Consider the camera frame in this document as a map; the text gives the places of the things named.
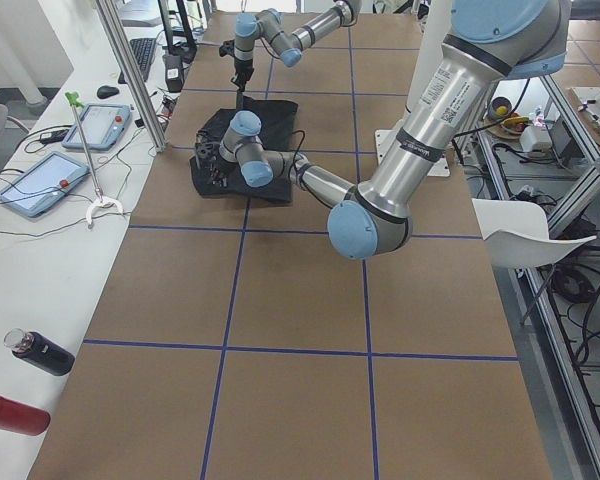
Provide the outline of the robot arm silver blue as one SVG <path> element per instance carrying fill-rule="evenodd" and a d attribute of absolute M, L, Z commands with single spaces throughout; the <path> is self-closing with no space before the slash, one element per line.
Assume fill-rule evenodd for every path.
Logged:
<path fill-rule="evenodd" d="M 284 176 L 329 210 L 331 244 L 344 257 L 394 251 L 412 232 L 409 200 L 486 89 L 500 80 L 560 70 L 566 56 L 567 1 L 454 1 L 442 58 L 416 103 L 395 125 L 372 177 L 353 184 L 299 153 L 264 148 L 259 117 L 237 110 L 219 143 L 216 168 L 259 188 Z"/>
<path fill-rule="evenodd" d="M 236 109 L 243 109 L 243 95 L 254 72 L 254 47 L 258 40 L 268 44 L 274 58 L 285 66 L 293 67 L 302 53 L 333 31 L 353 26 L 361 10 L 361 1 L 335 1 L 333 6 L 293 32 L 282 26 L 281 13 L 273 8 L 257 14 L 240 13 L 236 17 L 234 38 L 224 41 L 219 55 L 234 59 L 235 74 L 231 82 L 237 87 Z"/>

